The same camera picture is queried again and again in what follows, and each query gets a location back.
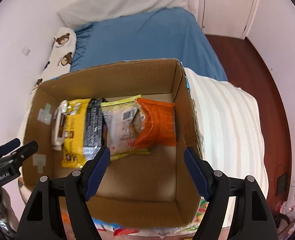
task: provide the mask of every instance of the reddish brown floor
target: reddish brown floor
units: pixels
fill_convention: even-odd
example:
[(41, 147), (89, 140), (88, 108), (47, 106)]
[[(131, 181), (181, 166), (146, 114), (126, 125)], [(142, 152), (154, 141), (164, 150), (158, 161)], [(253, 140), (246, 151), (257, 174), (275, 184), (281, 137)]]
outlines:
[(288, 189), (276, 197), (277, 178), (291, 176), (291, 142), (284, 107), (264, 61), (248, 39), (207, 35), (230, 83), (241, 87), (258, 102), (261, 130), (265, 144), (264, 164), (269, 178), (268, 205), (274, 209), (279, 200), (286, 200)]

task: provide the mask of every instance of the open cardboard box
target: open cardboard box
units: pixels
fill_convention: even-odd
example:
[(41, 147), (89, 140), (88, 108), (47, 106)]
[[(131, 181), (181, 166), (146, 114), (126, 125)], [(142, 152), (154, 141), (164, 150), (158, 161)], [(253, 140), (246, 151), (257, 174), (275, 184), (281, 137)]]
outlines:
[[(182, 65), (175, 59), (119, 62), (68, 73), (39, 85), (28, 117), (24, 143), (39, 144), (36, 156), (23, 163), (24, 183), (65, 176), (63, 153), (51, 148), (51, 125), (37, 120), (40, 109), (50, 113), (61, 101), (77, 98), (142, 97), (175, 103), (177, 147), (156, 147), (150, 155), (130, 155), (111, 162), (97, 194), (87, 206), (95, 219), (130, 228), (178, 227), (192, 222), (200, 197), (185, 166), (183, 153), (199, 151), (192, 100)], [(61, 208), (66, 208), (60, 201)]]

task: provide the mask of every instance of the orange snack bag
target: orange snack bag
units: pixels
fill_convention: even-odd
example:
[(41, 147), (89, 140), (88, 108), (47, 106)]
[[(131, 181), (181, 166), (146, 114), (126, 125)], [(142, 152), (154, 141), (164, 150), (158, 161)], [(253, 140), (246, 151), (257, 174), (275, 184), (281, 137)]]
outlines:
[(176, 146), (174, 135), (174, 104), (145, 98), (136, 102), (141, 115), (141, 132), (134, 141), (134, 148), (148, 148), (158, 144)]

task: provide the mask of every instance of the white door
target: white door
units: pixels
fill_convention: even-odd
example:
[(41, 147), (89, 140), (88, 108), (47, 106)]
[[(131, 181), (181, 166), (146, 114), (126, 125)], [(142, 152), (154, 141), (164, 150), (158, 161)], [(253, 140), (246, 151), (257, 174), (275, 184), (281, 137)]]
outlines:
[(203, 32), (241, 38), (252, 3), (253, 0), (205, 0)]

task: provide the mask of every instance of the silver screw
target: silver screw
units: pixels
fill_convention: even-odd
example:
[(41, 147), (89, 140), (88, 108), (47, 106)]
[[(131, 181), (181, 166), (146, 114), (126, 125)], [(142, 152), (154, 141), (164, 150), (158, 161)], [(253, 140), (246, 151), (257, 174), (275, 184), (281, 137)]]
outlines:
[(77, 176), (80, 176), (81, 172), (79, 170), (76, 170), (76, 171), (73, 171), (72, 172), (72, 176), (73, 177), (77, 177)]
[(217, 177), (221, 177), (223, 175), (222, 171), (214, 171), (214, 175)]
[(47, 176), (42, 176), (40, 178), (40, 182), (46, 182), (47, 181)]
[(253, 182), (253, 181), (255, 181), (255, 179), (254, 179), (254, 177), (253, 176), (247, 176), (246, 177), (247, 178), (247, 180), (249, 181), (249, 182)]

